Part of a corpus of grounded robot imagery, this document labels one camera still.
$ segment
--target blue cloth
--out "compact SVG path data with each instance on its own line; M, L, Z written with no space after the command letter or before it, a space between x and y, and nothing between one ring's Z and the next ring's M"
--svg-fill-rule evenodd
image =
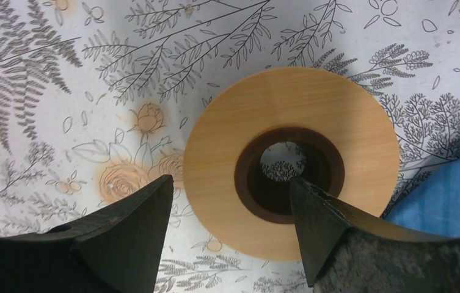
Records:
M433 173L385 219L427 233L460 237L460 159Z

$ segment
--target light wood grain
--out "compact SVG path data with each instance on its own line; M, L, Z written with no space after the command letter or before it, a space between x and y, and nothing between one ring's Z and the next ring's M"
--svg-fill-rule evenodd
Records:
M384 109L362 87L323 70L277 68L237 82L201 115L184 156L186 195L205 228L242 253L300 260L294 225L266 222L241 203L235 164L256 136L284 126L326 136L345 163L339 198L375 216L398 175L399 149Z

